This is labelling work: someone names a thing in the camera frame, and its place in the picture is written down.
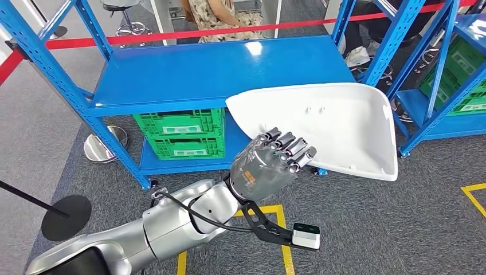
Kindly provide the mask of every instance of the silver round base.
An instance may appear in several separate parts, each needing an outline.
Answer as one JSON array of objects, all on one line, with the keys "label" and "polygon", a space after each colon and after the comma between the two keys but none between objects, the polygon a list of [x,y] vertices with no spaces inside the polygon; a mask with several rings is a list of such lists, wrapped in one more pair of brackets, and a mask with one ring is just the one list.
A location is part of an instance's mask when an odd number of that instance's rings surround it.
[{"label": "silver round base", "polygon": [[[118,139],[123,148],[127,148],[128,135],[124,129],[118,126],[108,126],[109,131]],[[108,163],[117,159],[101,140],[94,134],[88,136],[84,142],[84,155],[96,163]]]}]

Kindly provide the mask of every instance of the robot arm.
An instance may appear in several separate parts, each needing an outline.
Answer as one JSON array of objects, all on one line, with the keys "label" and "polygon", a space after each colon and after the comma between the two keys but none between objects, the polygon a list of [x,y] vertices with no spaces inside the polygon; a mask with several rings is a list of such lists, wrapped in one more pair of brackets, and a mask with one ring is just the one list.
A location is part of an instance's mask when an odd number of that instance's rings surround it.
[{"label": "robot arm", "polygon": [[[28,275],[135,274],[231,230],[254,233],[267,242],[318,250],[319,228],[296,223],[287,230],[266,219],[255,202],[279,191],[309,163],[316,150],[274,128],[252,140],[221,182],[200,180],[177,192],[156,191],[159,203],[141,219],[95,234],[80,235],[32,261]],[[242,210],[249,228],[229,219]],[[251,219],[252,210],[257,221]]]}]

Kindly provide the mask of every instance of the white curved panel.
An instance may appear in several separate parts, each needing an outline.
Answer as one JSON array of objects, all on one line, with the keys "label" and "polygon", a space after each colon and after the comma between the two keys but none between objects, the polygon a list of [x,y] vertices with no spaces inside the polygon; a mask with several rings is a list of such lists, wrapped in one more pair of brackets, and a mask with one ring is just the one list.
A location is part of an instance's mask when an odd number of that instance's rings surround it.
[{"label": "white curved panel", "polygon": [[365,178],[396,180],[395,128],[390,103],[358,83],[256,89],[226,100],[250,138],[278,127],[318,150],[315,167]]}]

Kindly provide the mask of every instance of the robot finger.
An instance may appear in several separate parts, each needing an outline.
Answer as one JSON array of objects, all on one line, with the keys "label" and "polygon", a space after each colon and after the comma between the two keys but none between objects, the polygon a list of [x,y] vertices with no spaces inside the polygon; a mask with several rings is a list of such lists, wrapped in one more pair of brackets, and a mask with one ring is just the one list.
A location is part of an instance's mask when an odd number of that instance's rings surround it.
[{"label": "robot finger", "polygon": [[298,156],[299,152],[306,147],[307,142],[302,137],[300,137],[294,143],[290,144],[290,146],[288,146],[287,148],[283,147],[284,149],[279,154],[280,159],[283,161],[287,161],[294,156]]},{"label": "robot finger", "polygon": [[288,171],[293,174],[299,172],[302,167],[311,162],[317,152],[314,146],[310,146],[303,154],[289,162]]},{"label": "robot finger", "polygon": [[280,136],[279,139],[270,142],[268,147],[274,151],[277,151],[289,146],[294,140],[295,136],[291,132],[287,132],[285,135]]},{"label": "robot finger", "polygon": [[266,145],[270,142],[275,141],[281,134],[282,132],[280,132],[277,127],[274,127],[266,133],[259,134],[257,138],[259,141],[263,142]]}]

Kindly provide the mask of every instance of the stacked crate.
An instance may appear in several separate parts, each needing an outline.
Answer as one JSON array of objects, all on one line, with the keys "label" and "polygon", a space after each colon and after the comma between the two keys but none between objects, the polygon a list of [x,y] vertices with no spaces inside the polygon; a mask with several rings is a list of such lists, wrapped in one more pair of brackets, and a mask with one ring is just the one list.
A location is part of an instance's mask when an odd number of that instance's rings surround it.
[{"label": "stacked crate", "polygon": [[133,117],[160,160],[225,157],[224,108]]},{"label": "stacked crate", "polygon": [[[447,58],[442,72],[441,82],[437,92],[435,109],[440,109],[444,103],[455,93],[461,85],[486,60],[473,46],[462,37],[456,37],[450,44]],[[427,97],[430,96],[434,74],[432,69],[421,81],[419,89]],[[460,104],[448,113],[448,116],[470,115],[473,113],[486,113],[486,80],[479,84]]]}]

